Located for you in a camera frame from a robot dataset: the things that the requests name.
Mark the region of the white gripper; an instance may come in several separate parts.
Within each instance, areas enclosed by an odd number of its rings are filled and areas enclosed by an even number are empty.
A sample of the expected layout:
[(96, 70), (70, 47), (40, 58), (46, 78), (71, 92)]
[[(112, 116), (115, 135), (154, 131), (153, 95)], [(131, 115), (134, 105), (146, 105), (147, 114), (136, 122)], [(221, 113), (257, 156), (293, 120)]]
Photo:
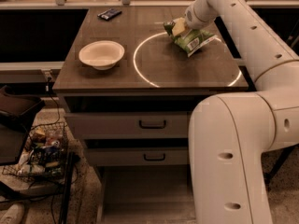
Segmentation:
[(218, 16), (217, 11), (207, 0), (195, 0), (185, 10), (185, 19), (178, 18), (172, 28), (172, 35), (185, 35), (188, 27), (191, 29), (203, 29), (212, 23)]

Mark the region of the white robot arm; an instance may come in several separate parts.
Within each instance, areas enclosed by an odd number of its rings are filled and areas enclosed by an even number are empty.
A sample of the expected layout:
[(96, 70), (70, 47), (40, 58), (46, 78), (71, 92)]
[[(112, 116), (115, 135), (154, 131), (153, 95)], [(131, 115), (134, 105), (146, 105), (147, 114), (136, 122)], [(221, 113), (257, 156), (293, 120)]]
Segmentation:
[(192, 112), (189, 157), (197, 224), (272, 224), (261, 156), (299, 143), (297, 54), (247, 0), (196, 0), (191, 28), (221, 17), (256, 90), (217, 94)]

